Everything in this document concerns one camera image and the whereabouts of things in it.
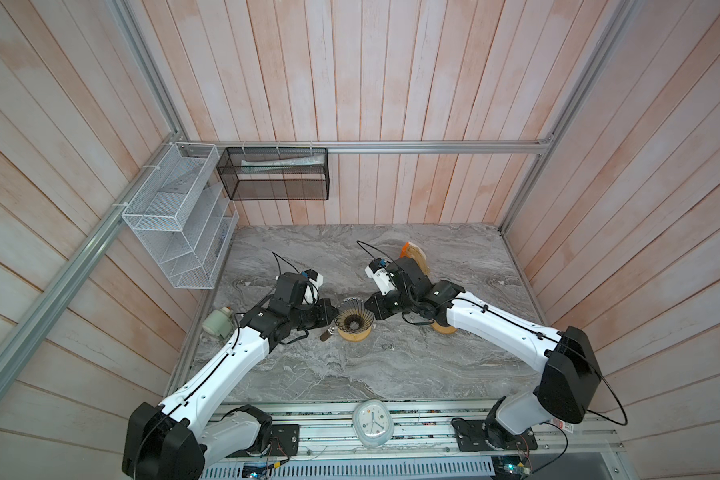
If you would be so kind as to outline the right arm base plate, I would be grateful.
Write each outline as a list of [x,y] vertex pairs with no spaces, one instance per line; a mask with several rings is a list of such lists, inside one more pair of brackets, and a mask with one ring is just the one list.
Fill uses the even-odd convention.
[[520,435],[512,435],[495,422],[451,419],[451,426],[460,452],[483,451],[534,451],[538,449],[536,436],[531,429]]

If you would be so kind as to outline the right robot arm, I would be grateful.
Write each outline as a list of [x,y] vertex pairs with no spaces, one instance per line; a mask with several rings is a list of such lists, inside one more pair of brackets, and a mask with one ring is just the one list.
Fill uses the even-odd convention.
[[583,422],[601,383],[597,359],[583,330],[545,327],[493,306],[451,281],[434,283],[411,258],[376,258],[365,267],[365,274],[378,289],[365,302],[376,319],[415,313],[426,324],[477,335],[541,374],[538,385],[493,405],[484,420],[491,448],[513,447],[533,426],[552,419]]

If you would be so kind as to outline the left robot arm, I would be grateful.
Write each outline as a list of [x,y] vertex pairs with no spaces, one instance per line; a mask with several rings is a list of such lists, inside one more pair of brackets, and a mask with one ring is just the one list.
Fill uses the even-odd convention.
[[234,387],[291,333],[307,338],[339,311],[319,294],[324,278],[313,269],[278,276],[272,293],[234,322],[230,340],[190,380],[157,405],[142,403],[131,414],[122,471],[132,479],[197,479],[228,455],[265,455],[272,418],[252,405],[212,417]]

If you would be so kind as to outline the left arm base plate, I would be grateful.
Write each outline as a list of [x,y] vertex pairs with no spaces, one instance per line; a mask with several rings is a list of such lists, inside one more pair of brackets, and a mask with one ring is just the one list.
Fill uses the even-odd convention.
[[247,450],[238,450],[228,458],[265,457],[267,455],[293,457],[297,455],[300,440],[300,426],[295,423],[274,424]]

